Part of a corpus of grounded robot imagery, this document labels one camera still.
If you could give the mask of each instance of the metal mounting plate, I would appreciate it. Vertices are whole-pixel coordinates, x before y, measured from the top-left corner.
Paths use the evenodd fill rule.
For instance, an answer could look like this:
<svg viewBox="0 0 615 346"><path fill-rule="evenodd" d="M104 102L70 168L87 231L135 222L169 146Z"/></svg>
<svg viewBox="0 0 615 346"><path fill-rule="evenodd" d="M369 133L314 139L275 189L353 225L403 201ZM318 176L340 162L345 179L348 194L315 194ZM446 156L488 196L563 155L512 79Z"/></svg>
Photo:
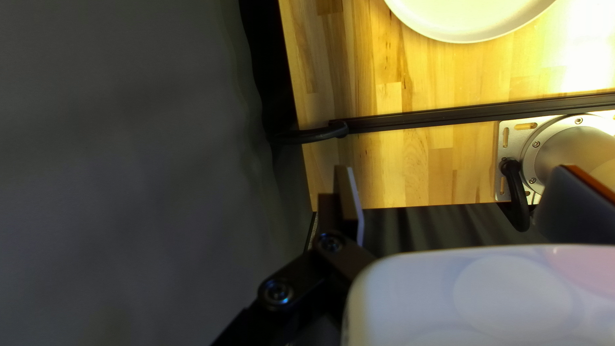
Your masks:
<svg viewBox="0 0 615 346"><path fill-rule="evenodd" d="M587 113L590 115L597 115L602 118L614 121L615 110L607 111L594 111ZM523 118L516 120L500 121L498 125L498 150L496 156L496 167L499 166L500 160L503 158L513 158L523 163L524 154L529 143L535 135L538 135L544 128L541 126L548 126L561 119L569 118L572 115L548 115L539 116L536 118ZM502 175L502 172L496 168L495 172L495 198L496 201L510 201L510 192L508 185L506 184L506 178ZM541 195L534 191L527 179L523 179L523 187L528 194L528 204L538 204Z"/></svg>

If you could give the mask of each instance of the slotted hole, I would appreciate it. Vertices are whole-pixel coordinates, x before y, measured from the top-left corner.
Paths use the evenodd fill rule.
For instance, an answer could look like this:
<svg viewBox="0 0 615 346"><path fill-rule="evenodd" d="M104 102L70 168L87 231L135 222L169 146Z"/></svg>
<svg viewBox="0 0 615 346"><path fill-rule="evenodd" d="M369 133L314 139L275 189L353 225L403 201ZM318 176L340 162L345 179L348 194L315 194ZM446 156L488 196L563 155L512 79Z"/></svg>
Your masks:
<svg viewBox="0 0 615 346"><path fill-rule="evenodd" d="M504 187L506 186L506 177L500 179L500 195L504 194Z"/></svg>
<svg viewBox="0 0 615 346"><path fill-rule="evenodd" d="M503 148L508 148L508 131L509 131L508 127L505 127L504 131L502 131L502 136L503 136L502 147Z"/></svg>
<svg viewBox="0 0 615 346"><path fill-rule="evenodd" d="M532 130L535 129L538 124L536 123L524 123L515 125L515 130Z"/></svg>

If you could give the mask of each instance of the hex bolt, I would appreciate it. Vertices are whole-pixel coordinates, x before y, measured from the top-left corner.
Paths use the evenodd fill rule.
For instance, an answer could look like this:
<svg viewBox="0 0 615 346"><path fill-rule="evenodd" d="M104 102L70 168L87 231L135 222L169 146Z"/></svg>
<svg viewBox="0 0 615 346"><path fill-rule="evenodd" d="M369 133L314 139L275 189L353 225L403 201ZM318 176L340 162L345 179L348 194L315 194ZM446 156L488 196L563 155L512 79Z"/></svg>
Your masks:
<svg viewBox="0 0 615 346"><path fill-rule="evenodd" d="M293 289L280 280L269 280L265 283L264 298L268 303L282 305L292 298Z"/></svg>
<svg viewBox="0 0 615 346"><path fill-rule="evenodd" d="M342 241L334 235L324 234L319 240L320 247L329 252L338 252L343 244Z"/></svg>

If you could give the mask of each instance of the wooden tabletop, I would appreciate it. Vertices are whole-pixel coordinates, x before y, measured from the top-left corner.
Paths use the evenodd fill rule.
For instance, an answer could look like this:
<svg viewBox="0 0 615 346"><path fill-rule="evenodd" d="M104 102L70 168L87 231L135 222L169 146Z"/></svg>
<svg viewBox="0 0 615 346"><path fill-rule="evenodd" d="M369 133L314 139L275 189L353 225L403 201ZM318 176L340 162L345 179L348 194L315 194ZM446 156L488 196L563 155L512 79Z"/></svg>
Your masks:
<svg viewBox="0 0 615 346"><path fill-rule="evenodd" d="M615 90L615 2L557 0L498 39L450 44L384 0L279 0L300 128L329 119ZM494 201L496 122L349 135L303 146L316 208L333 166L364 208Z"/></svg>

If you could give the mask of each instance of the gray wall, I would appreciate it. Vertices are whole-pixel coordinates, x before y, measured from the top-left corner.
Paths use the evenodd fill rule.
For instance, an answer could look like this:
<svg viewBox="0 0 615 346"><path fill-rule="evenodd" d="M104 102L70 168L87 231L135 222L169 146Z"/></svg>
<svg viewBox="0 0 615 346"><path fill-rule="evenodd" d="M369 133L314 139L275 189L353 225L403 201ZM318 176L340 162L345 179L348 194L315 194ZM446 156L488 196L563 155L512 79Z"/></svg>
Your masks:
<svg viewBox="0 0 615 346"><path fill-rule="evenodd" d="M207 345L301 250L236 6L0 2L0 344Z"/></svg>

